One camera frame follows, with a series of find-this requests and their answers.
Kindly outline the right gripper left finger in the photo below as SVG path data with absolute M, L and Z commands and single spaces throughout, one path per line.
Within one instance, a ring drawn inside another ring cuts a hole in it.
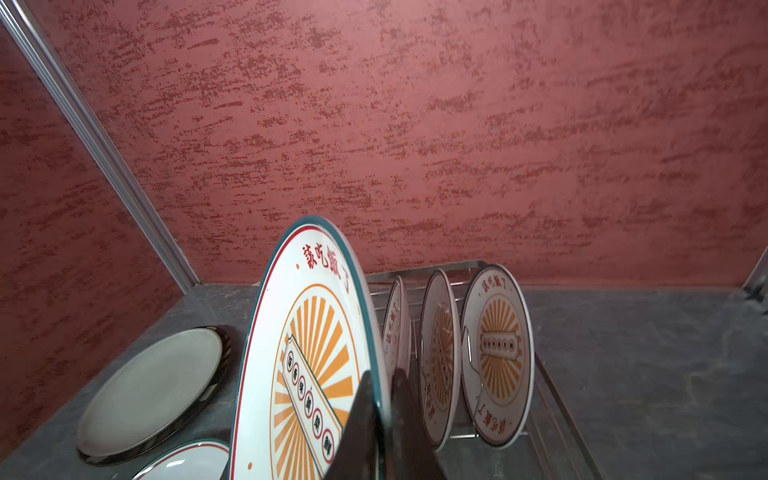
M 360 379 L 336 456 L 325 479 L 374 479 L 377 475 L 377 409 L 371 372 Z

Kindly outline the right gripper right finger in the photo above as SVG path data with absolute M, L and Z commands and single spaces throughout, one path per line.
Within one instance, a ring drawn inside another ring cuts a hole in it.
M 396 369 L 392 378 L 392 442 L 395 479 L 445 479 L 422 425 L 408 377 Z

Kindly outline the orange sunburst plate front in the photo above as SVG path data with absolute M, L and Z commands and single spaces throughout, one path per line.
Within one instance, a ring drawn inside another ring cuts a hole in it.
M 374 474 L 386 471 L 390 377 L 370 290 L 331 221 L 303 217 L 263 280 L 243 353 L 230 447 L 232 479 L 320 479 L 352 436 L 352 405 L 369 378 Z

